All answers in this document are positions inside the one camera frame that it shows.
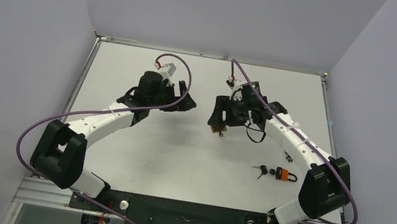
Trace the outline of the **brass padlock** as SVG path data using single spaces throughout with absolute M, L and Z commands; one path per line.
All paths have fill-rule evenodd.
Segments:
M 226 131 L 226 126 L 224 126 L 224 125 L 210 125 L 210 129 L 211 129 L 212 133 L 222 134 L 224 131 Z

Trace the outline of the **silver key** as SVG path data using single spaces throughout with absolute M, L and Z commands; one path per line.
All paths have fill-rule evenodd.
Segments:
M 219 136 L 220 139 L 223 139 L 223 140 L 225 139 L 225 136 L 224 136 L 224 134 L 222 132 L 219 132 L 218 136 Z

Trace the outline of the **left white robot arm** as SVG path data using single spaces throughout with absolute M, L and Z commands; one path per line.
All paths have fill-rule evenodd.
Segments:
M 87 149 L 115 131 L 138 124 L 152 109 L 185 112 L 196 108 L 186 83 L 181 80 L 178 86 L 180 96 L 175 95 L 170 79 L 148 71 L 137 86 L 101 113 L 66 123 L 50 121 L 30 158 L 30 166 L 59 188 L 85 194 L 93 210 L 104 209 L 109 202 L 106 190 L 110 185 L 84 168 Z

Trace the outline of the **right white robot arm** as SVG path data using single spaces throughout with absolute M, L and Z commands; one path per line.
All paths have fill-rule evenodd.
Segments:
M 208 126 L 223 133 L 228 127 L 256 125 L 274 139 L 305 174 L 295 199 L 268 211 L 265 224 L 297 224 L 318 219 L 347 205 L 350 200 L 349 164 L 335 159 L 319 148 L 299 128 L 279 102 L 268 102 L 261 95 L 257 81 L 242 83 L 232 77 L 226 80 L 230 95 L 217 96 Z

